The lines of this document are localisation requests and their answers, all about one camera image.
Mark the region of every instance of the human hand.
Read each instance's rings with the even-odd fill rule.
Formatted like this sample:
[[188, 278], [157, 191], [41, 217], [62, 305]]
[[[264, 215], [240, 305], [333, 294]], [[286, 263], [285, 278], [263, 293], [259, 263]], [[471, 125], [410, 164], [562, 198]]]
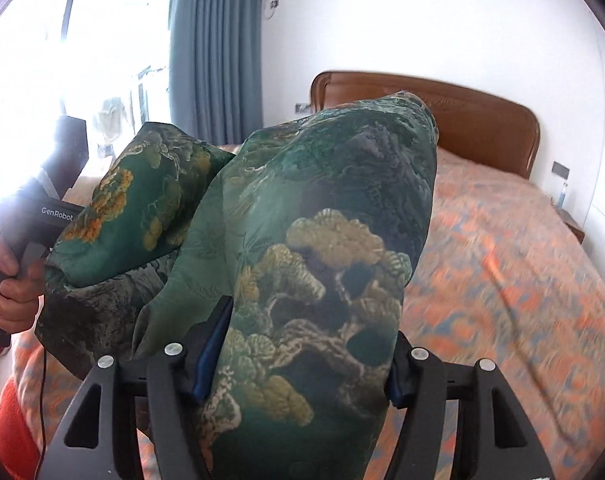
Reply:
[[[16, 257], [0, 238], [0, 270], [18, 273]], [[10, 334], [29, 330], [38, 314], [38, 297], [44, 294], [44, 260], [32, 263], [26, 278], [7, 278], [0, 283], [0, 329]]]

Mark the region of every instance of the silver screw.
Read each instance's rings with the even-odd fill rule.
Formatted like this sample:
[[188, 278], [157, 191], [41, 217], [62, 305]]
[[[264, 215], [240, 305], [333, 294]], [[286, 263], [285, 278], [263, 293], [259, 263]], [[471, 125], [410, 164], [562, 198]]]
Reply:
[[114, 364], [114, 362], [116, 362], [116, 360], [113, 357], [111, 357], [111, 355], [103, 355], [98, 360], [98, 367], [99, 368], [108, 368], [109, 366]]
[[182, 345], [180, 343], [169, 343], [165, 346], [165, 354], [167, 355], [178, 355], [182, 352]]
[[493, 372], [495, 363], [491, 359], [480, 359], [480, 368], [486, 372]]
[[418, 361], [424, 361], [429, 357], [429, 352], [424, 348], [416, 347], [411, 351], [411, 356]]

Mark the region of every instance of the curtain fold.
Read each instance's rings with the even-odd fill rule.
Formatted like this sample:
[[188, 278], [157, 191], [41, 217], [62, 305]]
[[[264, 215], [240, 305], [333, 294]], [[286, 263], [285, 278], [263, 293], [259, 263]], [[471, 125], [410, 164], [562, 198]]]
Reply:
[[212, 144], [262, 127], [260, 0], [173, 0], [172, 123]]

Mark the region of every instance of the black cable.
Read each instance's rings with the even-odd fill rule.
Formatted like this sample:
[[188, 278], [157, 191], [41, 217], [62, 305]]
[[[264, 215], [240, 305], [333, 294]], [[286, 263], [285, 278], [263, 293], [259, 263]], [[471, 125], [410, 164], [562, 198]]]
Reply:
[[47, 350], [42, 348], [42, 380], [40, 383], [40, 399], [39, 399], [39, 409], [40, 409], [40, 429], [42, 431], [42, 451], [40, 453], [40, 458], [38, 459], [38, 466], [36, 466], [36, 472], [34, 474], [34, 480], [38, 480], [38, 475], [40, 474], [40, 468], [42, 467], [42, 460], [44, 460], [44, 452], [47, 450], [47, 438], [44, 434], [44, 410], [42, 405], [44, 404], [44, 380], [47, 377]]

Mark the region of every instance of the window pane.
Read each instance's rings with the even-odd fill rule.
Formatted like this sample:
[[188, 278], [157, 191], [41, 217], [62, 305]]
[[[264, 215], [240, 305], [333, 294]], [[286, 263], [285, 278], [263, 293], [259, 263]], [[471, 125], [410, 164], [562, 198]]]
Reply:
[[64, 100], [91, 156], [118, 155], [142, 122], [169, 122], [169, 0], [73, 0]]
[[66, 3], [13, 0], [0, 16], [0, 197], [26, 181], [51, 151]]

